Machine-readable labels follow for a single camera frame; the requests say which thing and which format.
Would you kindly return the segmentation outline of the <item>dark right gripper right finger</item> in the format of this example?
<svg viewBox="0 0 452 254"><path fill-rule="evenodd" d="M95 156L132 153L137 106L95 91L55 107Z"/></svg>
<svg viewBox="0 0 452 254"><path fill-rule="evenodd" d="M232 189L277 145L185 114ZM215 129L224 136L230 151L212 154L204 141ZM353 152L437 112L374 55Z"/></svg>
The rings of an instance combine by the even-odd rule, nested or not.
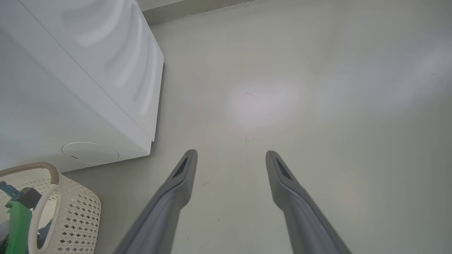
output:
<svg viewBox="0 0 452 254"><path fill-rule="evenodd" d="M321 209L276 151L265 156L272 197L283 211L294 254L350 254Z"/></svg>

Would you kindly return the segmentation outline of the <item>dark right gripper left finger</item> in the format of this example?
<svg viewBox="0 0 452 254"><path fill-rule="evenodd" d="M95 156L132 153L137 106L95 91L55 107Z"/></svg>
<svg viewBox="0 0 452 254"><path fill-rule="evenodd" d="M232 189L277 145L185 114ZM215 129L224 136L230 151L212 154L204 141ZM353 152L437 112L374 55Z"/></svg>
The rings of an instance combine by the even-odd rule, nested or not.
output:
<svg viewBox="0 0 452 254"><path fill-rule="evenodd" d="M170 254L181 210L190 201L198 153L184 153L174 170L145 206L115 254Z"/></svg>

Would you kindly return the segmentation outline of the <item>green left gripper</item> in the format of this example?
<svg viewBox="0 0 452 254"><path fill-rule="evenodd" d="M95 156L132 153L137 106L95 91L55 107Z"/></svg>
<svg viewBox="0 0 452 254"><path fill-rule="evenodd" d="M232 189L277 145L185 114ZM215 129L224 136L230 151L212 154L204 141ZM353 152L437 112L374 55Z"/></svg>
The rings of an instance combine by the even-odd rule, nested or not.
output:
<svg viewBox="0 0 452 254"><path fill-rule="evenodd" d="M6 207L10 215L10 226L5 252L7 254L26 254L32 211L19 201L8 201Z"/></svg>

